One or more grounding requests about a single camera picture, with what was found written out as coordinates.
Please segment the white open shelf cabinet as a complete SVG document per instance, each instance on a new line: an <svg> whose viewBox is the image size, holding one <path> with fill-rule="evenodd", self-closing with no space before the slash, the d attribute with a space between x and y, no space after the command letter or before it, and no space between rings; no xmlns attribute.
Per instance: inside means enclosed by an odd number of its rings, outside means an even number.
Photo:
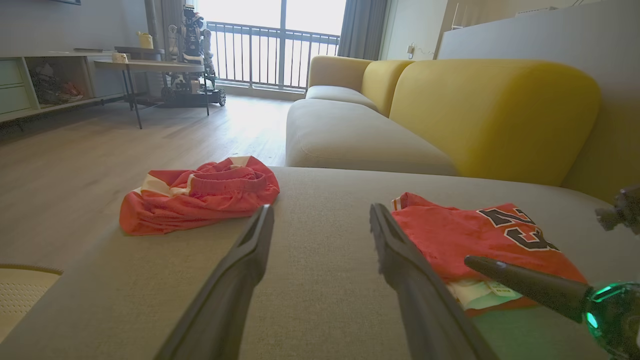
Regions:
<svg viewBox="0 0 640 360"><path fill-rule="evenodd" d="M96 68L96 61L110 60L109 52L44 52L35 55L0 57L0 125L42 114L105 105L122 100L125 84L119 71ZM62 105L39 105L30 69L49 63L66 81L82 91L84 98Z"/></svg>

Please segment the grey wide curtain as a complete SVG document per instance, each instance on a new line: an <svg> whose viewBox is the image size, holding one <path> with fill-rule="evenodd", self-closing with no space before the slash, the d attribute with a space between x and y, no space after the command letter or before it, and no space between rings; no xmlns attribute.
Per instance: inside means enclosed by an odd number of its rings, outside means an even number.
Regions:
<svg viewBox="0 0 640 360"><path fill-rule="evenodd" d="M337 55L378 60L388 0L346 0Z"/></svg>

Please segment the large yellow sofa back cushion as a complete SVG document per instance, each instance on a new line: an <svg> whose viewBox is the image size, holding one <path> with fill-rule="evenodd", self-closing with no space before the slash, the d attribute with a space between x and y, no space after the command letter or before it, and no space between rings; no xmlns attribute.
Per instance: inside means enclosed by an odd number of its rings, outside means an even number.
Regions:
<svg viewBox="0 0 640 360"><path fill-rule="evenodd" d="M462 177L560 186L598 117L587 73L532 59L417 61L398 78L390 119Z"/></svg>

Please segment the small yellow sofa back cushion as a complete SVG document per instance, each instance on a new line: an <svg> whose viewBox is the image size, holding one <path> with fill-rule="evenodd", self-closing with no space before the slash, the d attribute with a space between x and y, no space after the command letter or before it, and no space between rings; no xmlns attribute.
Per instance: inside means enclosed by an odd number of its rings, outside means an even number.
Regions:
<svg viewBox="0 0 640 360"><path fill-rule="evenodd" d="M412 60L377 60L366 66L360 93L375 105L382 116L389 116L398 80L412 63Z"/></svg>

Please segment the olive sofa back cushion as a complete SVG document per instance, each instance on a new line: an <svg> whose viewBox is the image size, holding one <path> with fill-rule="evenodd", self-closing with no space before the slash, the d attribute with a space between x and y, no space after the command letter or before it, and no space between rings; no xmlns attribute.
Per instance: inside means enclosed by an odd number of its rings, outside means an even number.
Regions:
<svg viewBox="0 0 640 360"><path fill-rule="evenodd" d="M640 92L604 96L598 117L562 187L612 203L640 184Z"/></svg>

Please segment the red shorts with white panels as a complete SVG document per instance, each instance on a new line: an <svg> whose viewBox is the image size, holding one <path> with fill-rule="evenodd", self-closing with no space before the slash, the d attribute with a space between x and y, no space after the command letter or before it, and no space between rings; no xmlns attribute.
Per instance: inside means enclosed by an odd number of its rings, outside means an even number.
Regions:
<svg viewBox="0 0 640 360"><path fill-rule="evenodd" d="M281 187L275 173L253 156L206 162L194 170L150 170L119 208L130 236L164 235L252 216L272 205Z"/></svg>

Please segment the black white wheeled robot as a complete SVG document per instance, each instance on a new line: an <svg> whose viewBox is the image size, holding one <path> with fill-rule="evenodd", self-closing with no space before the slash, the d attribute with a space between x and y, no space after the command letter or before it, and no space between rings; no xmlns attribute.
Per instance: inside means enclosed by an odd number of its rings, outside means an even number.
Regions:
<svg viewBox="0 0 640 360"><path fill-rule="evenodd" d="M205 107L211 104L226 105L226 91L217 88L211 52L212 32L207 28L205 18L195 10L195 6L185 3L182 9L182 23L170 25L169 32L175 35L171 55L179 65L201 66L202 71L170 71L165 74L170 79L164 85L161 97L164 104L173 108Z"/></svg>

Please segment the red jersey with number 23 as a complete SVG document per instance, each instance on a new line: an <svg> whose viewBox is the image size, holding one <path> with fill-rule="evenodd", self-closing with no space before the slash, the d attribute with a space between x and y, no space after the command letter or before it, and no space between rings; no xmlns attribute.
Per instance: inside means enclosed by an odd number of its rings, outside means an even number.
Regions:
<svg viewBox="0 0 640 360"><path fill-rule="evenodd" d="M463 210L444 207L414 193L391 203L392 216L430 263L458 305L471 317L535 306L469 268L466 256L483 256L567 280L585 283L578 268L513 203Z"/></svg>

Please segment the small grey sofa seat cushion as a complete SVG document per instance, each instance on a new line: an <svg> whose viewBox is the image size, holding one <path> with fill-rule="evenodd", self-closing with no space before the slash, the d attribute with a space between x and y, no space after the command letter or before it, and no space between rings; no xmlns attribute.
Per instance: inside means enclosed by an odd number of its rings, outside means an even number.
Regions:
<svg viewBox="0 0 640 360"><path fill-rule="evenodd" d="M307 89L305 98L306 100L328 100L359 104L378 112L378 107L372 100L354 89L342 86L314 85Z"/></svg>

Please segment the dark balcony railing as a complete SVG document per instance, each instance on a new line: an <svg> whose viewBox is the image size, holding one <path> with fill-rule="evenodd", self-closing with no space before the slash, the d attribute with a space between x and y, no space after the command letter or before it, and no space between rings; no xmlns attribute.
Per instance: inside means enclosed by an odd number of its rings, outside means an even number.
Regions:
<svg viewBox="0 0 640 360"><path fill-rule="evenodd" d="M217 79L223 84L301 92L311 61L336 56L339 35L241 23L208 22Z"/></svg>

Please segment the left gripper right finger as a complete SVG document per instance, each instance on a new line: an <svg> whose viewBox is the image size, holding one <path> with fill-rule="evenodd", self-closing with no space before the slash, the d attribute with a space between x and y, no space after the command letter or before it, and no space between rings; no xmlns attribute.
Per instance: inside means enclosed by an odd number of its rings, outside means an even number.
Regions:
<svg viewBox="0 0 640 360"><path fill-rule="evenodd" d="M369 223L378 271L397 294L412 360L499 360L391 212L373 203Z"/></svg>

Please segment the grey narrow curtain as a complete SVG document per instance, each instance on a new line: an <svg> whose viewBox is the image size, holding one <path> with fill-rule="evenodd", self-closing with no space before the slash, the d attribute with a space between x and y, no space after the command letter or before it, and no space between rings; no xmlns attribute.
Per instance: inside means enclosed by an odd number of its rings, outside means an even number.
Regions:
<svg viewBox="0 0 640 360"><path fill-rule="evenodd" d="M169 52L169 26L177 27L183 22L183 7L191 0L144 0L147 30L155 49Z"/></svg>

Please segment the wooden table with black legs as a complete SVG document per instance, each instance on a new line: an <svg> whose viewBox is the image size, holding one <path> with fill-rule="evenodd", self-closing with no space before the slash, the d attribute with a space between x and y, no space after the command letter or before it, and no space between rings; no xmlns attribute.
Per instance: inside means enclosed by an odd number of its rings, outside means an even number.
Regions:
<svg viewBox="0 0 640 360"><path fill-rule="evenodd" d="M165 77L166 73L170 72L199 72L202 71L203 68L198 65L190 65L190 64L178 64L174 61L156 61L156 60L131 60L128 58L127 64L121 63L112 63L112 60L105 61L95 61L94 65L98 69L105 69L115 72L120 72L123 76L123 81L125 83L125 99L128 103L130 109L133 109L135 112L135 120L137 122L137 127L141 130L143 129L143 123L141 119L141 111L142 110L150 110L155 108L170 108L174 109L174 107L169 107L165 105L162 100L162 94L160 94L160 98L158 100L146 99L142 96L138 96L137 88L134 83L134 73L157 73L161 75L163 85L162 89L165 85L170 83L170 78ZM193 107L193 108L204 108L206 109L206 113L210 114L210 107Z"/></svg>

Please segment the clutter inside shelf cabinet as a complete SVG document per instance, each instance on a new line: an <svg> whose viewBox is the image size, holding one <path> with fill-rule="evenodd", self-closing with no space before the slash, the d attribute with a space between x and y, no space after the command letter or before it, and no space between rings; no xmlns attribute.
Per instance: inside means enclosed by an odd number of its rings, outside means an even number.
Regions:
<svg viewBox="0 0 640 360"><path fill-rule="evenodd" d="M75 103L84 98L76 84L62 79L49 63L35 66L29 74L41 107Z"/></svg>

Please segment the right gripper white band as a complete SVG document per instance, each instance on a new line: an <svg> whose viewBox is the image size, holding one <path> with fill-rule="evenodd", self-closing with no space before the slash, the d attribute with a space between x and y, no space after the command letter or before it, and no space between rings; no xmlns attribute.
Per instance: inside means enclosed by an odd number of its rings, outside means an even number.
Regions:
<svg viewBox="0 0 640 360"><path fill-rule="evenodd" d="M584 318L610 360L640 360L640 282L594 291L589 284L488 257L467 255L464 264L571 321Z"/></svg>

